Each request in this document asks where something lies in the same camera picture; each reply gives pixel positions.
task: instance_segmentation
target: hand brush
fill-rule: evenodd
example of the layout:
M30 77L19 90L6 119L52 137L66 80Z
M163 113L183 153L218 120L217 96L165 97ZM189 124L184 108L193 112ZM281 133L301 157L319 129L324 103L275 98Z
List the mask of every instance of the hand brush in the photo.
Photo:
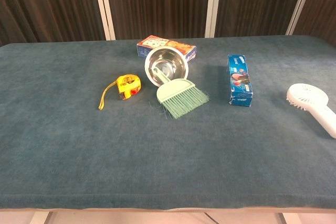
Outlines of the hand brush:
M209 96L185 79L170 80L159 68L152 71L162 82L156 92L157 100L171 113L175 119L189 113L193 109L209 101Z

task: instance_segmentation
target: yellow wrist strap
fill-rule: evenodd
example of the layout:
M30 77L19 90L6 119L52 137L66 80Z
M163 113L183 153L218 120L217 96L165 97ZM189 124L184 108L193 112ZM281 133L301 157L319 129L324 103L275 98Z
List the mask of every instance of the yellow wrist strap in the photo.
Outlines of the yellow wrist strap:
M110 87L114 86L115 84L116 84L116 81L112 82L103 91L103 94L101 95L101 99L100 99L100 104L99 104L99 107L98 107L99 110L102 110L104 108L104 97L105 97L106 91L108 91L110 89Z

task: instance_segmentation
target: handheld fan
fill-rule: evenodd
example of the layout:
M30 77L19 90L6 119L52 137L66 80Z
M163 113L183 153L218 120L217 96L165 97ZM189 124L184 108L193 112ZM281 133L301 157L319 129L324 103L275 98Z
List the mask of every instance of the handheld fan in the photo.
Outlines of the handheld fan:
M327 107L328 96L319 88L296 83L289 87L287 100L291 105L310 112L322 127L336 138L336 114Z

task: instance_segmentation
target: tape measure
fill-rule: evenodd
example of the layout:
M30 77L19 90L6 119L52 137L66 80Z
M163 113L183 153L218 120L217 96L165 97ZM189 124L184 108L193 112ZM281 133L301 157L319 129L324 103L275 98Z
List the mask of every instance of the tape measure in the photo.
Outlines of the tape measure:
M117 80L109 84L103 91L98 107L99 110L104 108L105 93L115 84L118 86L119 95L122 100L126 100L132 95L137 94L141 89L141 82L138 76L134 74L125 74L124 76L119 76Z

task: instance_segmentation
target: tiled floor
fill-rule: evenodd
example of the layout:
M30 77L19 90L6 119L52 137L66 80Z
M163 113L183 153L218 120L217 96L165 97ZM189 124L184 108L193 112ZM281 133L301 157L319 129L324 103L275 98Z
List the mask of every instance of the tiled floor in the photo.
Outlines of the tiled floor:
M0 224L29 224L34 212L0 212ZM219 224L282 224L277 214L210 212ZM302 224L335 224L336 214L299 214ZM178 212L53 212L47 224L214 224L204 213Z

